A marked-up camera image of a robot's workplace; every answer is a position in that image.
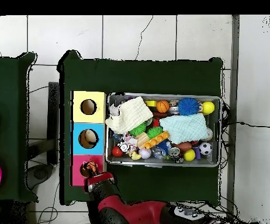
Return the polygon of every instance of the orange basketball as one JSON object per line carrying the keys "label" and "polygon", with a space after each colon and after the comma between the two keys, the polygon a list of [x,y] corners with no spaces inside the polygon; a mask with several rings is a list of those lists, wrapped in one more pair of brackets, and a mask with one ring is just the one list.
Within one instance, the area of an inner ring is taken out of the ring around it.
{"label": "orange basketball", "polygon": [[169,103],[166,100],[160,100],[157,102],[156,108],[159,113],[166,113],[169,109]]}

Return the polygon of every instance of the light blue towel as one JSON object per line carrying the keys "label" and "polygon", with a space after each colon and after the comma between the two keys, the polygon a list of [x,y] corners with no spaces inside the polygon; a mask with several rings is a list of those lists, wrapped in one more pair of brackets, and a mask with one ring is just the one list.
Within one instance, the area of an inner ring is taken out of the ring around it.
{"label": "light blue towel", "polygon": [[174,115],[162,118],[160,126],[168,131],[169,140],[173,144],[181,142],[199,141],[207,138],[206,120],[202,113],[188,116]]}

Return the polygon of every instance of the red ball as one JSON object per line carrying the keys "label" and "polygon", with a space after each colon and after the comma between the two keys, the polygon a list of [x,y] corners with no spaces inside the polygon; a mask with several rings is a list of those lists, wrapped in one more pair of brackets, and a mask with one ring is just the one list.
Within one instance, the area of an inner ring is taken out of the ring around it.
{"label": "red ball", "polygon": [[121,157],[123,155],[123,152],[122,152],[122,150],[118,146],[115,146],[112,149],[112,155],[114,157]]}

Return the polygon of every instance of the orange toy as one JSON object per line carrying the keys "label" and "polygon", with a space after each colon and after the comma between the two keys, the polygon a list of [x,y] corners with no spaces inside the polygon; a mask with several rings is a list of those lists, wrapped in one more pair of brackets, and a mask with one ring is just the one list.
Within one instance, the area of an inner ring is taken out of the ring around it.
{"label": "orange toy", "polygon": [[158,143],[162,142],[163,140],[167,139],[168,137],[169,137],[169,133],[167,131],[164,131],[163,133],[155,136],[154,138],[152,138],[151,140],[146,142],[144,144],[144,147],[146,149],[150,149],[151,147],[157,145]]}
{"label": "orange toy", "polygon": [[169,109],[169,103],[166,100],[160,100],[157,102],[156,108],[159,113],[166,113]]}

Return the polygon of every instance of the pink box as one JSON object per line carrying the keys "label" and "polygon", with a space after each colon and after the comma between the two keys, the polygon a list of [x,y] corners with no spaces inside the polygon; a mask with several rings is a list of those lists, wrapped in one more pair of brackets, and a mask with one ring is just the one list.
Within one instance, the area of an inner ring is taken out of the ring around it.
{"label": "pink box", "polygon": [[80,173],[80,167],[84,162],[93,161],[98,165],[98,171],[103,172],[103,155],[73,155],[72,156],[72,186],[84,186],[84,179]]}

